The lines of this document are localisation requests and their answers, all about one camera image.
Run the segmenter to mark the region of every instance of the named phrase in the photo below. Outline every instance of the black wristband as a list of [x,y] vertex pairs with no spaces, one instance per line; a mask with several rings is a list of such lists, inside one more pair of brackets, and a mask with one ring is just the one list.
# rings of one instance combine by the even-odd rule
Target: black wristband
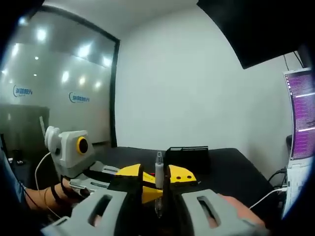
[[54,185],[50,186],[50,190],[51,190],[51,193],[53,194],[53,196],[54,196],[55,201],[56,201],[57,204],[59,204],[59,205],[66,205],[66,204],[67,204],[67,202],[66,202],[65,200],[62,200],[62,199],[58,196],[58,194],[57,194],[57,192],[56,192],[56,190],[55,190],[55,186],[54,186]]
[[61,180],[60,180],[60,184],[61,184],[61,188],[63,189],[63,193],[69,198],[82,200],[83,198],[79,194],[77,194],[76,192],[70,192],[65,188],[65,186],[63,185],[63,178],[64,178],[64,176],[61,176]]

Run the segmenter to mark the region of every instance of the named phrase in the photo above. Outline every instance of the white ceiling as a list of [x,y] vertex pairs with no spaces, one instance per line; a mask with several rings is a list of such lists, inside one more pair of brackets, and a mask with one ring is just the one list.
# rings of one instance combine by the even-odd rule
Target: white ceiling
[[118,39],[152,18],[196,5],[198,0],[46,0],[79,15]]

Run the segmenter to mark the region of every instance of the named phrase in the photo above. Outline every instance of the yellow circular cap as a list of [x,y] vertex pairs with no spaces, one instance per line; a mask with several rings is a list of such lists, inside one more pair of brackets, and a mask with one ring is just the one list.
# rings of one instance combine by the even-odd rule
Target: yellow circular cap
[[79,137],[77,140],[77,152],[84,155],[88,151],[88,141],[83,137]]

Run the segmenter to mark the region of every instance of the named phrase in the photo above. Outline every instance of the laptop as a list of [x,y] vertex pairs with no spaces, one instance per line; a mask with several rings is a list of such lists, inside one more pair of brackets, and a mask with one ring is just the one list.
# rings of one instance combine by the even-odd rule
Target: laptop
[[310,68],[287,71],[284,78],[292,105],[292,145],[287,166],[287,214],[309,176],[315,143],[315,89]]

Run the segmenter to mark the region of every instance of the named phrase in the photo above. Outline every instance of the purple screen display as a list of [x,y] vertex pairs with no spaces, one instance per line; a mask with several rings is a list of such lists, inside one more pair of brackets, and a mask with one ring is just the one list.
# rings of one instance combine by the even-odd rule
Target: purple screen display
[[293,108],[291,160],[313,156],[315,144],[315,90],[311,71],[285,75]]

